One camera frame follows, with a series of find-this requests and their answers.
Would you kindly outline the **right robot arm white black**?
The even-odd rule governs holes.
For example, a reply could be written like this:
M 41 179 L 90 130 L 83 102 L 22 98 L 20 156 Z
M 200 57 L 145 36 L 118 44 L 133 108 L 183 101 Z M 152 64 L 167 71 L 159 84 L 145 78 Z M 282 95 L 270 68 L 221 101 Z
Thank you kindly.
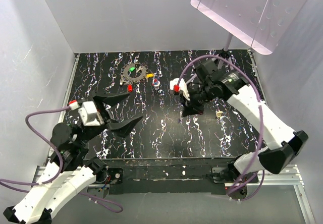
M 188 87 L 183 76 L 171 81 L 171 89 L 181 96 L 182 116 L 201 115 L 204 104 L 219 98 L 238 110 L 258 131 L 266 147 L 244 154 L 228 165 L 227 173 L 233 182 L 240 182 L 247 173 L 267 170 L 279 174 L 302 150 L 308 135 L 286 125 L 261 102 L 259 93 L 247 76 L 237 67 L 224 73 L 216 65 L 218 56 L 200 57 L 205 61 L 195 67 L 199 88 Z

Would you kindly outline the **metal key organizer disc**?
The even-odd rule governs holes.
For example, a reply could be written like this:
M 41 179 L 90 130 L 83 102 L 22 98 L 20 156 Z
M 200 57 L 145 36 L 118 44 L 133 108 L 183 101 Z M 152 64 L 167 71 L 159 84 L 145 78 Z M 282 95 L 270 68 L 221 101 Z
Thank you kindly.
M 144 67 L 144 69 L 142 71 L 139 71 L 138 73 L 136 73 L 136 69 L 140 66 Z M 131 67 L 135 67 L 135 70 L 133 72 L 129 71 L 129 69 Z M 146 65 L 140 64 L 140 63 L 127 64 L 127 65 L 123 66 L 121 69 L 120 85 L 122 86 L 122 85 L 139 83 L 139 82 L 143 81 L 144 79 L 146 79 L 147 74 L 148 74 L 148 67 Z

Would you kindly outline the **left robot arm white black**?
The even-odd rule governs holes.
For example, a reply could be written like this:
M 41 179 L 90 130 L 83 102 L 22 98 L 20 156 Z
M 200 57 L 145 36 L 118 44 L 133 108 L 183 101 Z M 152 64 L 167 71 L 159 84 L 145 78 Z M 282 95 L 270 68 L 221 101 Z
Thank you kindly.
M 113 119 L 108 107 L 116 106 L 129 97 L 128 92 L 110 94 L 92 92 L 88 98 L 72 100 L 59 111 L 75 110 L 78 124 L 58 123 L 46 143 L 54 150 L 44 171 L 31 189 L 15 206 L 7 207 L 4 216 L 13 223 L 51 223 L 60 209 L 92 183 L 107 186 L 116 183 L 121 169 L 112 169 L 98 157 L 85 161 L 86 143 L 109 130 L 125 138 L 142 117 L 121 122 Z

